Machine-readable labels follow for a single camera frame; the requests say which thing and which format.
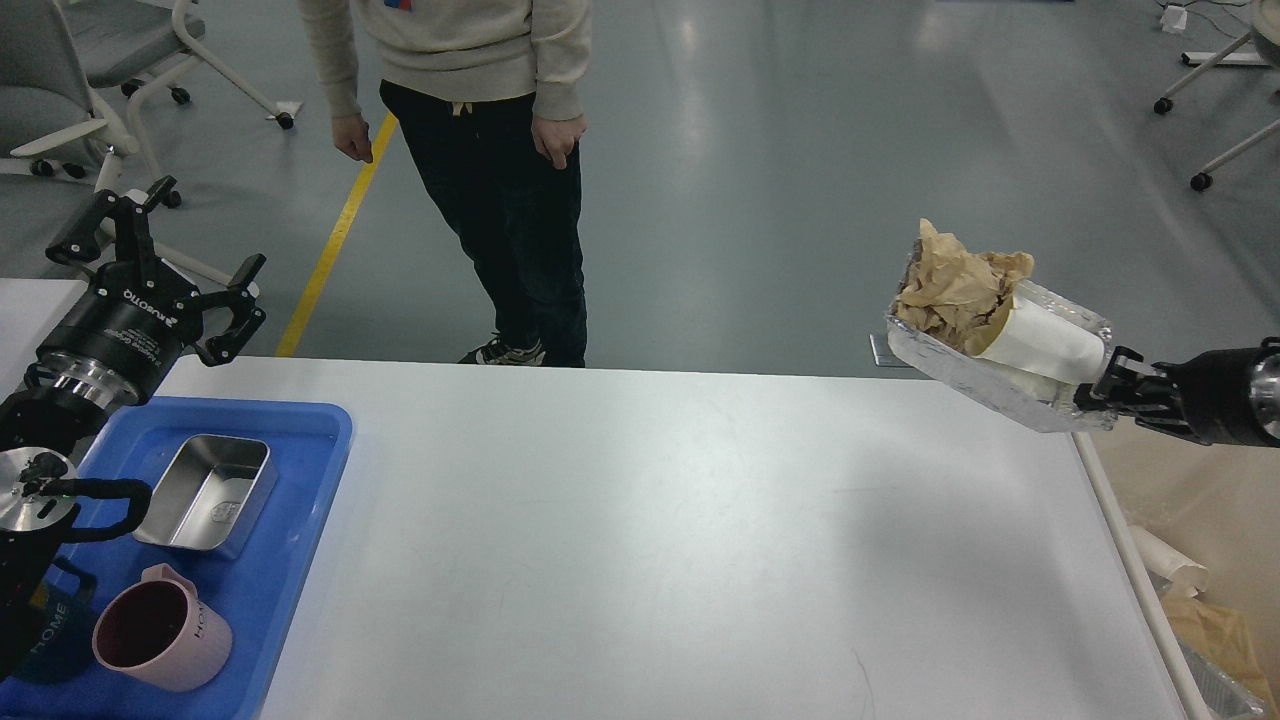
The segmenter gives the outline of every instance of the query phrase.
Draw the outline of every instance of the pink mug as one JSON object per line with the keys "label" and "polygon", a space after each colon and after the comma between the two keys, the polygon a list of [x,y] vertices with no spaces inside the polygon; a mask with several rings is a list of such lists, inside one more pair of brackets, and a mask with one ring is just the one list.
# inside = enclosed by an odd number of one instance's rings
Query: pink mug
{"label": "pink mug", "polygon": [[232,629],[196,598],[196,585],[165,564],[111,601],[93,628],[93,656],[108,670],[173,692],[198,688],[227,664]]}

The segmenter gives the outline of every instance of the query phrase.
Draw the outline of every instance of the yellow floor line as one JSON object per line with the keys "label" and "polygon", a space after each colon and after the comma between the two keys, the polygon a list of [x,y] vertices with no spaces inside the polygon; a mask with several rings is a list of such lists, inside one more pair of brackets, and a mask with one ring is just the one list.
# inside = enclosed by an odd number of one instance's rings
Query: yellow floor line
{"label": "yellow floor line", "polygon": [[374,161],[360,170],[356,184],[352,186],[351,193],[347,196],[347,204],[342,206],[342,214],[338,215],[338,222],[334,223],[333,232],[329,233],[329,242],[325,245],[324,252],[320,254],[320,260],[316,261],[316,269],[311,272],[311,279],[307,281],[307,287],[302,291],[298,306],[293,309],[289,327],[284,329],[284,337],[280,338],[280,345],[275,347],[276,357],[293,357],[294,351],[297,351],[298,342],[302,340],[302,332],[307,329],[307,322],[311,320],[311,313],[316,309],[316,302],[320,301],[320,292],[324,290],[324,283],[329,281],[329,273],[338,260],[342,243],[347,241],[351,223],[356,220],[360,204],[365,201],[365,192],[369,191],[369,184],[374,181],[374,173],[378,172],[378,165],[383,161],[387,143],[390,142],[394,133],[396,118],[388,113],[387,118],[383,119],[383,126],[378,128],[378,137],[374,140]]}

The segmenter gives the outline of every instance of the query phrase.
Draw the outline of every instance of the sweater sleeve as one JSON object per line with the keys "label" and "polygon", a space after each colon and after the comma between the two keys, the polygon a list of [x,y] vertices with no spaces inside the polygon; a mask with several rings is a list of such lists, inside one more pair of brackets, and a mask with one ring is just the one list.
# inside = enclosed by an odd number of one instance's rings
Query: sweater sleeve
{"label": "sweater sleeve", "polygon": [[356,77],[360,60],[348,0],[297,0],[307,31],[316,76],[329,100],[329,113],[344,118],[360,113]]}
{"label": "sweater sleeve", "polygon": [[591,0],[532,0],[532,42],[538,60],[534,114],[548,120],[580,117],[577,82],[591,55]]}

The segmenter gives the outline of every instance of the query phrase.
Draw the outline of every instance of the sneaker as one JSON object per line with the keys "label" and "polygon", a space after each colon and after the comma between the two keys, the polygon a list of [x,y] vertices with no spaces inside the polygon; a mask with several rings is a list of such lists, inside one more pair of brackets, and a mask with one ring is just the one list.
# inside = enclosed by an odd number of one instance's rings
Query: sneaker
{"label": "sneaker", "polygon": [[486,345],[467,352],[460,365],[541,365],[547,351],[543,350],[543,341],[529,348],[511,347],[502,342],[502,337],[494,336]]}

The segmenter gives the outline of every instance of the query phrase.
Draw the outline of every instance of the white table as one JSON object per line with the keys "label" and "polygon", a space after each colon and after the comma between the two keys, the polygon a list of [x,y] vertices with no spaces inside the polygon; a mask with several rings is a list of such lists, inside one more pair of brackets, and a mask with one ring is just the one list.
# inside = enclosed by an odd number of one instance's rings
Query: white table
{"label": "white table", "polygon": [[1080,455],[934,382],[241,357],[356,436],[261,716],[1183,717]]}
{"label": "white table", "polygon": [[22,383],[36,347],[83,295],[81,281],[0,278],[0,395]]}

